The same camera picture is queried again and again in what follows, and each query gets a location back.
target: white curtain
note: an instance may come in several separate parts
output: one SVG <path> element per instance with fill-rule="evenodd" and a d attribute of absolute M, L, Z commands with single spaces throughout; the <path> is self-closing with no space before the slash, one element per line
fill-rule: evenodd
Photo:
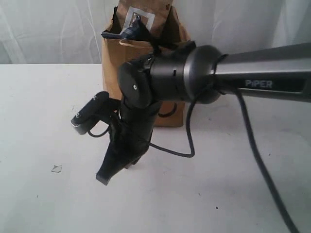
<path fill-rule="evenodd" d="M 118 0 L 0 0 L 0 64 L 100 63 Z M 311 42 L 310 0 L 175 0 L 198 45 L 223 53 Z"/>

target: white table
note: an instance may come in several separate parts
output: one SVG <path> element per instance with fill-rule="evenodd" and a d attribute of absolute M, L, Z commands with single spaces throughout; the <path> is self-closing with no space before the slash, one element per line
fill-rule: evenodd
<path fill-rule="evenodd" d="M 287 232 L 234 96 L 195 107 L 194 158 L 150 148 L 104 186 L 95 174 L 108 136 L 80 136 L 70 125 L 101 91 L 101 65 L 2 65 L 0 78 L 0 232 Z M 311 104 L 246 102 L 263 159 L 298 228 L 309 233 Z M 189 151 L 184 128 L 155 129 L 152 141 Z M 54 165 L 62 171 L 52 173 Z"/>

